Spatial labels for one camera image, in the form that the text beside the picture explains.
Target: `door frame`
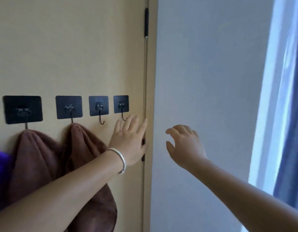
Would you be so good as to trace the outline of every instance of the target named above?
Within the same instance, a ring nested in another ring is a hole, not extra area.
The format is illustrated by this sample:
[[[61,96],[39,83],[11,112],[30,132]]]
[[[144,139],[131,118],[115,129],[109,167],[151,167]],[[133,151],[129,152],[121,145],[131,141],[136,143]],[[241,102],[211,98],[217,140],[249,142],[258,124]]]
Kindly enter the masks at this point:
[[[149,8],[149,34],[145,40],[145,86],[144,86],[144,116],[148,118],[146,130],[147,151],[143,171],[143,204],[142,204],[142,231],[150,232],[151,213],[151,178],[153,154],[153,121],[155,101],[155,62],[157,40],[158,0],[146,0]]]

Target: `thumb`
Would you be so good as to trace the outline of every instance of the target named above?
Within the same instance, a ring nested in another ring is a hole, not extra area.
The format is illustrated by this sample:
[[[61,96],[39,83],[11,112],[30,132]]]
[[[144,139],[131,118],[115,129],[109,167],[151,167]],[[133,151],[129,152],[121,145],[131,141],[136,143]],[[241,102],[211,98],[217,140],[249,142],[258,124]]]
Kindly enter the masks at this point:
[[[140,149],[142,156],[145,154],[146,150],[147,150],[147,144],[142,145],[142,147]]]
[[[171,144],[171,142],[169,142],[169,141],[166,142],[166,148],[167,148],[167,151],[169,152],[170,155],[171,155],[171,154],[174,152],[174,150],[175,150],[173,144]]]

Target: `door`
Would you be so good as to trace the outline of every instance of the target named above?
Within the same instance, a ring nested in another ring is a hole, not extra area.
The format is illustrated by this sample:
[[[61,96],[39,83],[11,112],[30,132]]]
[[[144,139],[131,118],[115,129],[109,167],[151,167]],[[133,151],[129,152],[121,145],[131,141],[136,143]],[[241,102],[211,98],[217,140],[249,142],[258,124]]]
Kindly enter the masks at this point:
[[[24,129],[5,124],[4,95],[41,96],[43,121],[28,126],[57,140],[71,121],[57,119],[56,95],[82,96],[83,117],[74,122],[106,144],[121,118],[114,95],[129,95],[129,113],[143,117],[144,9],[145,0],[0,0],[0,149],[10,151]],[[104,125],[89,115],[89,96],[109,97]],[[142,163],[109,186],[115,231],[141,231]]]

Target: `door hinge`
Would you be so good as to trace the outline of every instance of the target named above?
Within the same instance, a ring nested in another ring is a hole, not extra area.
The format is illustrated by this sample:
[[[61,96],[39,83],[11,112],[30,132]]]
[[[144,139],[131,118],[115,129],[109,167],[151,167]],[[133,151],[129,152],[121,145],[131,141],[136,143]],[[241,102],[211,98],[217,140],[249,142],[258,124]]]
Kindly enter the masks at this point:
[[[145,38],[148,38],[149,33],[149,8],[145,9]]]
[[[146,139],[142,140],[142,146],[146,144]],[[145,154],[142,156],[142,162],[145,161]]]

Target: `forearm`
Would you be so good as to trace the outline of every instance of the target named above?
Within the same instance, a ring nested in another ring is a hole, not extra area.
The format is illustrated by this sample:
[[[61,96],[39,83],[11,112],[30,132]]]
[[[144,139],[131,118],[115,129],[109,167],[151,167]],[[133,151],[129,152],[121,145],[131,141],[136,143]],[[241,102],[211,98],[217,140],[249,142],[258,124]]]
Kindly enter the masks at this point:
[[[0,212],[0,231],[62,232],[123,164],[108,151]]]
[[[298,211],[208,160],[190,169],[250,231],[298,231]]]

